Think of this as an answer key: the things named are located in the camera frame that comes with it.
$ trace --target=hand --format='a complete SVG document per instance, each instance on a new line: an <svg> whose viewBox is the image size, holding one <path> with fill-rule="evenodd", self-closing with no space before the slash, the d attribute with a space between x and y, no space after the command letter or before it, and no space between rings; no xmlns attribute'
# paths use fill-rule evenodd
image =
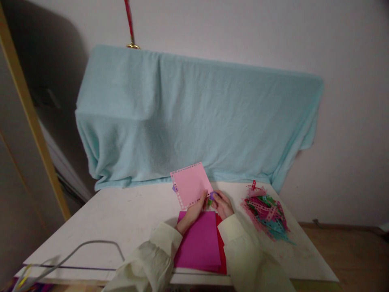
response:
<svg viewBox="0 0 389 292"><path fill-rule="evenodd" d="M214 208L222 218L222 220L230 217L234 214L234 209L232 209L231 202L229 198L222 191L216 190L217 195L214 194L214 201L212 202L211 207Z"/></svg>
<svg viewBox="0 0 389 292"><path fill-rule="evenodd" d="M181 235L184 235L185 232L189 229L190 226L197 220L201 211L204 209L205 199L207 198L208 191L204 191L201 195L200 200L194 205L190 206L186 211L185 216L180 222L177 223L175 227Z"/></svg>

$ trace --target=person's right hand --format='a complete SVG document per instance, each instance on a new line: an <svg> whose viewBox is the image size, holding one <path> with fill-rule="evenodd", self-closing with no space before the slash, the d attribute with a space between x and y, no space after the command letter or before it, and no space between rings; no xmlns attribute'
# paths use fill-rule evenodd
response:
<svg viewBox="0 0 389 292"><path fill-rule="evenodd" d="M222 220L224 220L234 214L234 209L232 209L230 200L222 191L215 190L215 192L217 195L214 194L215 200L212 202L211 207L214 208L219 213Z"/></svg>

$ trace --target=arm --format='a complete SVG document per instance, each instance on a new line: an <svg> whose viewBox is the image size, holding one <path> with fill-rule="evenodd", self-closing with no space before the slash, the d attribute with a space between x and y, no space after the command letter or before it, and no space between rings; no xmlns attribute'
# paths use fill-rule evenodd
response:
<svg viewBox="0 0 389 292"><path fill-rule="evenodd" d="M214 196L213 207L223 219L218 228L236 291L295 292L280 264L263 250L257 237L246 232L242 221L233 213L229 199L217 192L220 196Z"/></svg>
<svg viewBox="0 0 389 292"><path fill-rule="evenodd" d="M185 217L175 228L161 223L149 241L142 243L117 269L115 277L103 292L163 291L170 282L173 259L182 235L200 215L207 192L200 201L188 208Z"/></svg>

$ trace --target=wooden door frame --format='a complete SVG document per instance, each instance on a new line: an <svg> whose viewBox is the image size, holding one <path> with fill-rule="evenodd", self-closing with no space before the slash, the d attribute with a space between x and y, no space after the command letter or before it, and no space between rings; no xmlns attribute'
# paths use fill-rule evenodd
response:
<svg viewBox="0 0 389 292"><path fill-rule="evenodd" d="M53 188L54 194L56 196L59 208L61 209L62 215L66 221L71 217L69 207L68 204L66 203L64 194L62 192L60 183L57 178L57 174L54 169L53 162L51 160L49 151L47 149L45 138L43 137L42 130L39 125L38 116L35 112L34 105L32 103L30 92L28 90L27 83L24 78L23 70L20 66L19 58L17 56L16 49L13 44L12 36L8 28L8 24L4 15L1 2L0 2L0 42L9 67L9 71L11 72L12 79L15 83L15 87L20 98L20 102L23 106L24 114L26 115L32 135L34 137L35 144L38 148L43 165L45 166L45 170L49 178L51 187Z"/></svg>

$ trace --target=person's left hand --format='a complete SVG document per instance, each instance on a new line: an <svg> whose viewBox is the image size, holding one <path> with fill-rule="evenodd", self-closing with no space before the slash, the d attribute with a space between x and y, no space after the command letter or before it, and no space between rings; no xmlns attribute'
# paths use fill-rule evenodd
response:
<svg viewBox="0 0 389 292"><path fill-rule="evenodd" d="M184 235L185 232L189 229L189 227L192 226L192 224L199 217L201 211L204 209L205 199L207 198L207 194L208 192L204 191L203 194L201 195L200 200L196 204L190 206L186 211L186 214L182 218L182 220L177 223L177 226L175 228L182 235Z"/></svg>

